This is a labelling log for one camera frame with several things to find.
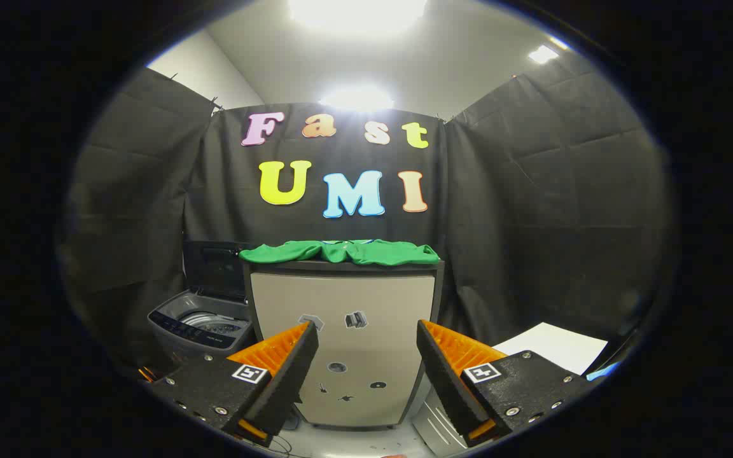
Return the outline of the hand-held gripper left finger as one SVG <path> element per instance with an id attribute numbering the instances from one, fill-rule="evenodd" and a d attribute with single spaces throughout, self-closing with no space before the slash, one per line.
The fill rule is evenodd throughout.
<path id="1" fill-rule="evenodd" d="M 191 359 L 150 391 L 223 434 L 267 448 L 300 402 L 317 349 L 317 327 L 304 322 L 230 356 Z"/>

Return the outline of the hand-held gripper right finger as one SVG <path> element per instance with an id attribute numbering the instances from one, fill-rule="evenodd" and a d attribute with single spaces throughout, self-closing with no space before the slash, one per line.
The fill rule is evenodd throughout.
<path id="1" fill-rule="evenodd" d="M 417 323 L 425 374 L 469 447 L 500 440 L 551 417 L 592 389 L 534 350 L 504 354 L 445 326 Z"/>

